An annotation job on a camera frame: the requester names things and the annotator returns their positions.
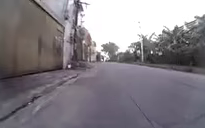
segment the sky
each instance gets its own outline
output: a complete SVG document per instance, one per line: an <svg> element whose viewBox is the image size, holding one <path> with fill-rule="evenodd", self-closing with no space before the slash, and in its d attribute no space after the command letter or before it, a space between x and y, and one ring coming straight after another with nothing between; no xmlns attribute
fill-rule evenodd
<svg viewBox="0 0 205 128"><path fill-rule="evenodd" d="M137 34L160 34L163 26L172 29L205 13L205 0L82 0L83 25L101 45L114 42L124 51L138 40Z"/></svg>

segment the road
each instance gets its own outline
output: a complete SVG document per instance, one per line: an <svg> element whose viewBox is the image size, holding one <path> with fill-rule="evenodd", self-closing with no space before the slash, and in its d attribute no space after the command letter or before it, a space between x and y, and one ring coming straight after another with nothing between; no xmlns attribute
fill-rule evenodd
<svg viewBox="0 0 205 128"><path fill-rule="evenodd" d="M1 126L205 128L204 75L102 63L57 92L37 111L23 110ZM29 110L31 118L23 114Z"/></svg>

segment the sidewalk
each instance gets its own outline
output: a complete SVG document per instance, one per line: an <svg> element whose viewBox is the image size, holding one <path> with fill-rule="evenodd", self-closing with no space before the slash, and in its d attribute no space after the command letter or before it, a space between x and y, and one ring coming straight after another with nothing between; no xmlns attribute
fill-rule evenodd
<svg viewBox="0 0 205 128"><path fill-rule="evenodd" d="M169 69L169 70L205 75L205 68L199 68L199 67L168 65L168 64L148 64L148 63L134 63L134 64L141 65L141 66L149 66L153 68L162 68L162 69Z"/></svg>
<svg viewBox="0 0 205 128"><path fill-rule="evenodd" d="M81 72L57 70L0 80L0 122Z"/></svg>

